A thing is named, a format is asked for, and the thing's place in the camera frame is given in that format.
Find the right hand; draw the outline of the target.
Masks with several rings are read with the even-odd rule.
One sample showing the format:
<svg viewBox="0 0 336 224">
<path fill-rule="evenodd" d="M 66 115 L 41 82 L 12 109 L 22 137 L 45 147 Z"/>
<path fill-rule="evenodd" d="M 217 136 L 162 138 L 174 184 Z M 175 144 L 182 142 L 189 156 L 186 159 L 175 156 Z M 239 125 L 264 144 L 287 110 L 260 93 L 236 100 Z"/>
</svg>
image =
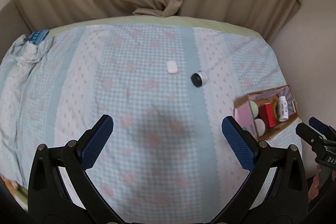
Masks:
<svg viewBox="0 0 336 224">
<path fill-rule="evenodd" d="M 326 168 L 323 165 L 316 165 L 316 173 L 307 180 L 310 186 L 308 190 L 308 199 L 311 201 L 319 196 L 319 193 L 335 180 L 335 170 Z"/>
</svg>

